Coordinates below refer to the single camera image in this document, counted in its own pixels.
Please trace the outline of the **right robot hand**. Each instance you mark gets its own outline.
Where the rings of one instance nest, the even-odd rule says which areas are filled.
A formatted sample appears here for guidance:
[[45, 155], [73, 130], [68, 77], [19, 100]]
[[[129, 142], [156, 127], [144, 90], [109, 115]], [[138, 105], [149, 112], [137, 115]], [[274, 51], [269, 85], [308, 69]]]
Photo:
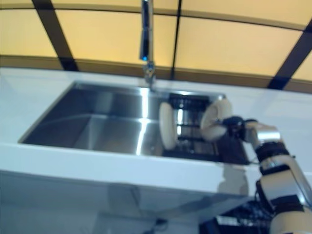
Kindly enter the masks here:
[[225, 119], [218, 119], [216, 122], [218, 125], [225, 127], [231, 137], [248, 142], [246, 140], [247, 123], [256, 123], [258, 121], [253, 118], [243, 119], [240, 116], [232, 116]]

